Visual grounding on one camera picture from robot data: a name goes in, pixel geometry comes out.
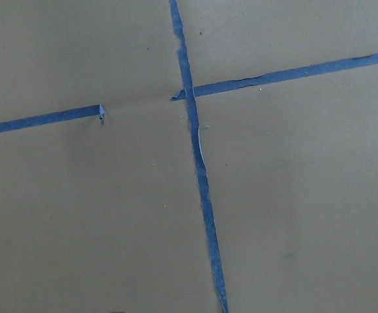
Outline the brown paper table cover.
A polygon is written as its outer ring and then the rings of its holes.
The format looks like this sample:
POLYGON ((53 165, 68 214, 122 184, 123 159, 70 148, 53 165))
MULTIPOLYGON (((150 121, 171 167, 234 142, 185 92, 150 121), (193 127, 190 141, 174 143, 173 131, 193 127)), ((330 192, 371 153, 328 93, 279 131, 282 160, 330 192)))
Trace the brown paper table cover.
POLYGON ((0 312, 378 312, 378 1, 0 1, 0 312))

